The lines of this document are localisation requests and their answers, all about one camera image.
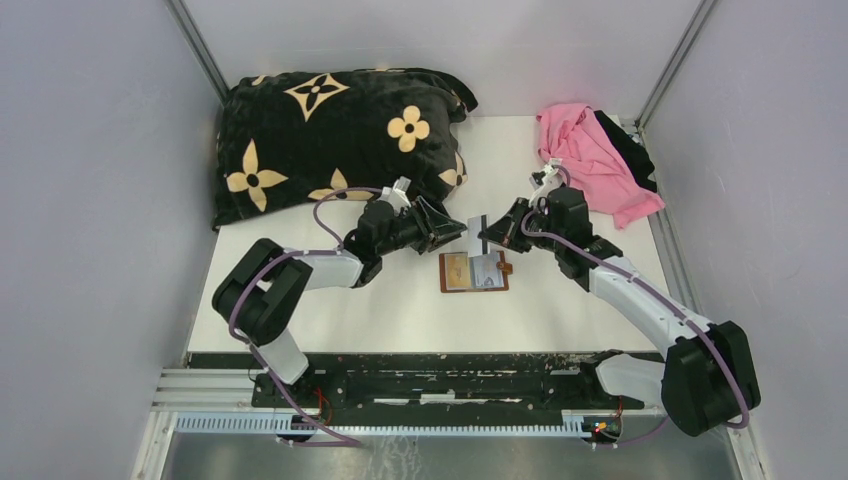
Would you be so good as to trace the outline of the white card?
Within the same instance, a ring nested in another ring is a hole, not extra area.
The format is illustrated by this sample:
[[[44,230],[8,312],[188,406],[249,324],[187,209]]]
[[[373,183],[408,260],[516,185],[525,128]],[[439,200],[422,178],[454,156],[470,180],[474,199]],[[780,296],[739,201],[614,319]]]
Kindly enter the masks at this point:
[[[489,254],[489,243],[481,237],[488,226],[488,215],[482,214],[468,219],[467,255],[469,258],[481,257]]]

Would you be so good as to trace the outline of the brown leather card holder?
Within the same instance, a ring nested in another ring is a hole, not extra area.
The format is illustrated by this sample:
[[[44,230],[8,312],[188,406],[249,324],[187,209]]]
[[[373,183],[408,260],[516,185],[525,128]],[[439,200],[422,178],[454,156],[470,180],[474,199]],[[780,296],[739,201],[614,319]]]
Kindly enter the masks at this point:
[[[471,257],[467,252],[439,255],[442,293],[483,293],[509,290],[513,266],[504,251]]]

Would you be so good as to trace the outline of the silver VIP card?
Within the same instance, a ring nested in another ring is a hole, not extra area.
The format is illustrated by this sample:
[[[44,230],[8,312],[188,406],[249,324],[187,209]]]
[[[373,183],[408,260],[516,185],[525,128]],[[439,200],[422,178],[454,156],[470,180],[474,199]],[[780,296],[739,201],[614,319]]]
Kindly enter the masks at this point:
[[[486,290],[504,287],[504,277],[498,268],[500,260],[499,252],[469,259],[474,289]]]

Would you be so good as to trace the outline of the yellow card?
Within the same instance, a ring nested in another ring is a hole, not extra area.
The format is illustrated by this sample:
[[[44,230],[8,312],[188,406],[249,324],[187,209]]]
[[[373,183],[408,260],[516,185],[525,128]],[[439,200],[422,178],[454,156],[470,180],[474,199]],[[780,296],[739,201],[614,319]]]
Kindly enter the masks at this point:
[[[445,287],[448,291],[472,288],[469,258],[466,254],[449,254],[444,258]]]

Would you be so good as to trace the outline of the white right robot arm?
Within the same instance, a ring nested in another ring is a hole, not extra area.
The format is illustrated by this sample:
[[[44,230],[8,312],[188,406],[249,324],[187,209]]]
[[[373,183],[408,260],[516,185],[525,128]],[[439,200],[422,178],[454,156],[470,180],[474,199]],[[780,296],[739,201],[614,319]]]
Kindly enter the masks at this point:
[[[608,350],[585,362],[577,382],[585,405],[602,408],[618,396],[659,406],[692,437],[749,425],[761,393],[745,331],[657,289],[620,248],[595,234],[581,191],[558,187],[536,200],[519,198],[477,236],[517,253],[550,252],[566,278],[612,306],[660,354],[651,361]]]

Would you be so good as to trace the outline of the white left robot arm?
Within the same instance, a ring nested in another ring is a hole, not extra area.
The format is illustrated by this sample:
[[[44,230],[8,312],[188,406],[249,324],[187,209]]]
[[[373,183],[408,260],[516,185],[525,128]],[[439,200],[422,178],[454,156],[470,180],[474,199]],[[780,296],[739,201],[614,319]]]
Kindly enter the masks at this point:
[[[292,250],[268,238],[257,240],[218,285],[211,306],[231,336],[276,376],[280,398],[303,406],[312,399],[315,382],[305,373],[308,359],[289,329],[302,295],[363,287],[381,272],[384,256],[404,249],[430,253],[466,229],[424,198],[402,207],[374,200],[336,250]]]

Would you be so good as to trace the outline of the pink cloth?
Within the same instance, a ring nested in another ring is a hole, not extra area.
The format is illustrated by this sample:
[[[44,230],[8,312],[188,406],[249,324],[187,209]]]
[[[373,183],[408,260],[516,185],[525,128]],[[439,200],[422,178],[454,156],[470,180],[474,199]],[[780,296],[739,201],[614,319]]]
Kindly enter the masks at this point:
[[[560,159],[571,186],[584,193],[592,211],[612,216],[617,229],[665,208],[657,193],[637,184],[589,105],[554,105],[537,113],[536,121],[539,157]]]

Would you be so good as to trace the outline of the black cloth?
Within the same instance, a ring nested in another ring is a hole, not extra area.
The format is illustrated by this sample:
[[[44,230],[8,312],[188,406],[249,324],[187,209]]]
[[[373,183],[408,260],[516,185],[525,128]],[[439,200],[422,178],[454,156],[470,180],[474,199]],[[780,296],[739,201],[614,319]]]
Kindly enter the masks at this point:
[[[657,193],[658,186],[652,178],[656,167],[645,147],[634,141],[602,110],[595,110],[594,115],[612,146],[624,160],[636,184],[645,190]]]

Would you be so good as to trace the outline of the black floral plush pillow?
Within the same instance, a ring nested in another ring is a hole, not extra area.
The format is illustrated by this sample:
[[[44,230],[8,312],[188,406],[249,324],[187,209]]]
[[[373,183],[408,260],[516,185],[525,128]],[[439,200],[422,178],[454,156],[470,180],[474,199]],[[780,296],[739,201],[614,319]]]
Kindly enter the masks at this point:
[[[424,68],[295,71],[246,77],[223,101],[214,227],[337,193],[367,201],[401,177],[441,202],[468,179],[453,125],[472,90]]]

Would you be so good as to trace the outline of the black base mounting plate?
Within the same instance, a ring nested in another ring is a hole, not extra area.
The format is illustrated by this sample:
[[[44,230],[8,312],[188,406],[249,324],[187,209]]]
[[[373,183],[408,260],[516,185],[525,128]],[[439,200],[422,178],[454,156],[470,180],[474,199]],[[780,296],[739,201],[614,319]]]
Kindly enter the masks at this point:
[[[590,386],[588,353],[310,353],[290,395],[331,426],[555,426],[564,411],[642,410]]]

